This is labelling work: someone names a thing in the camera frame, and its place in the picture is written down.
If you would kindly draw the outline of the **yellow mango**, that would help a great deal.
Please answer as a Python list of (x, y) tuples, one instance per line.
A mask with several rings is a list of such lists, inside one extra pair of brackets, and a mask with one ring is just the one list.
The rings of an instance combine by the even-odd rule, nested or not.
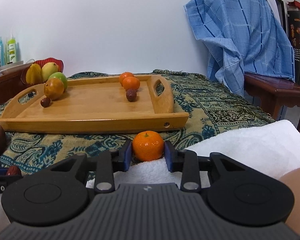
[(44, 64), (42, 67), (42, 81), (46, 82), (52, 74), (58, 72), (58, 67), (58, 64), (54, 62)]

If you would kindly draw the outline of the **small orange mandarin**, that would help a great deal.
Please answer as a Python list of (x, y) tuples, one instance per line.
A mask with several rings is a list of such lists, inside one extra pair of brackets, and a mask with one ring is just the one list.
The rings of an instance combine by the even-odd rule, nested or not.
[(119, 76), (119, 83), (122, 85), (124, 79), (127, 78), (127, 77), (134, 77), (134, 74), (131, 73), (131, 72), (124, 72), (124, 73), (122, 73), (122, 74)]

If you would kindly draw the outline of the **medium orange tangerine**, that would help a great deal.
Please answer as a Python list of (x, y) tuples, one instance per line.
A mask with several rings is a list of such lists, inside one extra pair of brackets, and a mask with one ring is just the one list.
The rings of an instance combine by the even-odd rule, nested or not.
[(155, 131), (140, 132), (132, 141), (134, 158), (138, 161), (160, 159), (164, 152), (164, 140)]

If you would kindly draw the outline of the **blue plaid cloth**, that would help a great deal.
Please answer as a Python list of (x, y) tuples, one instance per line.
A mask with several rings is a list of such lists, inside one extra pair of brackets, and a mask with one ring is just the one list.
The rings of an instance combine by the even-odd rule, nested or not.
[(211, 81), (243, 96), (245, 73), (295, 80), (293, 48), (267, 0), (190, 0), (185, 11), (209, 50)]

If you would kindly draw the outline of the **white towel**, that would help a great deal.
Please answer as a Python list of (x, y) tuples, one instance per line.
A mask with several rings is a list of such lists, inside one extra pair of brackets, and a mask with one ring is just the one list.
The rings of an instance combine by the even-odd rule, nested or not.
[[(222, 153), (275, 179), (300, 168), (300, 132), (288, 120), (261, 127), (221, 133), (188, 148), (198, 156)], [(169, 172), (165, 159), (139, 163), (114, 174), (115, 186), (131, 184), (181, 184), (181, 172)]]

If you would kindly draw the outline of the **green spray bottle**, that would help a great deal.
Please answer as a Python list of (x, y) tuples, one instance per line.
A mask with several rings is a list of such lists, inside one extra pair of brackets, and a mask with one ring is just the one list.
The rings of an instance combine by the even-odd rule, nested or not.
[(7, 41), (7, 63), (17, 62), (17, 44), (13, 34)]

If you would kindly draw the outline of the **wooden sideboard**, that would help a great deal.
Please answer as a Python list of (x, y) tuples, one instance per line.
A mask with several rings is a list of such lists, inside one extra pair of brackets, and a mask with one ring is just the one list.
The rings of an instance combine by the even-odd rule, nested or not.
[(13, 98), (29, 85), (25, 75), (31, 63), (3, 70), (0, 75), (0, 105)]

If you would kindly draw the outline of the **bamboo serving tray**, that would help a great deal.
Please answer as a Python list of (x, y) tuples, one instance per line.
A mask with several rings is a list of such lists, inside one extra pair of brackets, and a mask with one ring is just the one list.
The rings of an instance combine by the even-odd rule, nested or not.
[(137, 75), (135, 102), (126, 99), (118, 76), (69, 80), (63, 96), (42, 107), (42, 84), (17, 94), (5, 107), (6, 131), (49, 134), (137, 133), (185, 126), (189, 114), (176, 111), (170, 83), (160, 75)]

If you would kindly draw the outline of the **yellow starfruit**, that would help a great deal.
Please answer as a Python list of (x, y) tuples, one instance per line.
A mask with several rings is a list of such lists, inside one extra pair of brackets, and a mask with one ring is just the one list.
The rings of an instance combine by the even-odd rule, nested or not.
[(42, 83), (42, 69), (39, 64), (33, 63), (26, 72), (26, 83), (37, 85)]

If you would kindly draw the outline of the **red fruit bowl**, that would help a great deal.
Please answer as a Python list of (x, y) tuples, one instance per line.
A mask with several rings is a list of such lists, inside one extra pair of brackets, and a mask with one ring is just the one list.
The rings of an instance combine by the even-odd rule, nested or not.
[(52, 57), (45, 60), (32, 61), (28, 67), (23, 70), (21, 81), (27, 85), (37, 85), (47, 81), (53, 73), (62, 73), (63, 69), (63, 61)]

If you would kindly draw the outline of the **large yellow-orange orange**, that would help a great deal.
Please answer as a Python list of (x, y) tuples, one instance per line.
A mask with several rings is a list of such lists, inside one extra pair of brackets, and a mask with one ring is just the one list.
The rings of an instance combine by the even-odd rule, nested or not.
[(63, 93), (64, 84), (59, 78), (53, 77), (46, 81), (44, 85), (44, 94), (47, 98), (54, 101), (59, 99)]

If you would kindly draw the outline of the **teal bottle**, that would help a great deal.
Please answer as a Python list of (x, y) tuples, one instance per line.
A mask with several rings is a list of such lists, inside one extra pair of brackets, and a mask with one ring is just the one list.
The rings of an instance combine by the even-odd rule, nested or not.
[(4, 65), (5, 65), (5, 47), (2, 38), (0, 37), (0, 67)]

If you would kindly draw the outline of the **dark wooden chair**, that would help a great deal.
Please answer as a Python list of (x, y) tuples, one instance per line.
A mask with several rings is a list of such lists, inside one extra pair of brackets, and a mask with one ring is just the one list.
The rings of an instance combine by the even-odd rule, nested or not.
[[(261, 109), (276, 119), (282, 106), (300, 107), (300, 85), (292, 81), (246, 73), (244, 89), (261, 100)], [(300, 132), (300, 118), (297, 126)]]

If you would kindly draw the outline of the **red jujube date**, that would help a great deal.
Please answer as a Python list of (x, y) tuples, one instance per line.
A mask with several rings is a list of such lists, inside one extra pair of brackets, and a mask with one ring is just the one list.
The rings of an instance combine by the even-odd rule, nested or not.
[(49, 107), (51, 103), (51, 99), (50, 98), (43, 98), (41, 101), (40, 101), (40, 105), (44, 108), (46, 107)]
[(21, 170), (17, 165), (10, 166), (6, 172), (7, 176), (21, 176)]
[(134, 102), (137, 98), (137, 90), (135, 89), (128, 89), (126, 91), (126, 99), (129, 101), (129, 102)]

